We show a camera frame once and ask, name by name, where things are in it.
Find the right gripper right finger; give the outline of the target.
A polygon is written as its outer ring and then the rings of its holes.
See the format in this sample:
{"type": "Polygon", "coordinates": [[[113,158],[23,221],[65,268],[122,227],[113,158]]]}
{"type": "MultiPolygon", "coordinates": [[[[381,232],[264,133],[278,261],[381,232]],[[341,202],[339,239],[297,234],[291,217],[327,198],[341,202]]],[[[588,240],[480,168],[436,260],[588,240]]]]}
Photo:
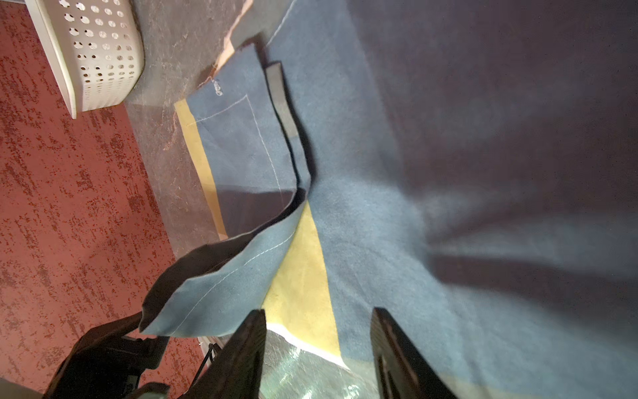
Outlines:
{"type": "Polygon", "coordinates": [[[455,397],[387,309],[373,309],[370,336],[382,398],[455,397]]]}

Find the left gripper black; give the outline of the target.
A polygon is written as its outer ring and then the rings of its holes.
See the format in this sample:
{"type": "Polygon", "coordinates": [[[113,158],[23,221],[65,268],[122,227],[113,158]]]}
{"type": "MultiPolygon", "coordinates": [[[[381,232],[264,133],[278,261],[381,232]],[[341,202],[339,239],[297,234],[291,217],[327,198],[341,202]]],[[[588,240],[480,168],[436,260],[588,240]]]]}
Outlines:
{"type": "Polygon", "coordinates": [[[45,398],[167,398],[169,386],[141,376],[159,367],[168,337],[132,338],[137,313],[90,329],[72,348],[43,394],[45,398]]]}

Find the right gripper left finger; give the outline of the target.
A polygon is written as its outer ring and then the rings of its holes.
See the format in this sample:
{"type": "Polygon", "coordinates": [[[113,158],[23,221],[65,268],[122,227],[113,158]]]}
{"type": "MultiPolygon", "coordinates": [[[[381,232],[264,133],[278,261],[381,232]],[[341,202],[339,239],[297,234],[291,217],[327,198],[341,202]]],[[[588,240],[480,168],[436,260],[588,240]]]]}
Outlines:
{"type": "Polygon", "coordinates": [[[266,315],[253,310],[184,398],[258,398],[267,336],[266,315]]]}

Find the blue beige white patchwork pillowcase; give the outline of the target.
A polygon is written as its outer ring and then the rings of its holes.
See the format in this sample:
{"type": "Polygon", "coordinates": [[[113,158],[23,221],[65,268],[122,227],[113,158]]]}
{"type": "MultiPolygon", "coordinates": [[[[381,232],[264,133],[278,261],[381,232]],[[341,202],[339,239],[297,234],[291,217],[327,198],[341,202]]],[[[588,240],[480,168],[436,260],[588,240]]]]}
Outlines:
{"type": "Polygon", "coordinates": [[[177,104],[226,240],[143,304],[372,364],[387,309],[459,397],[637,395],[637,4],[256,1],[177,104]]]}

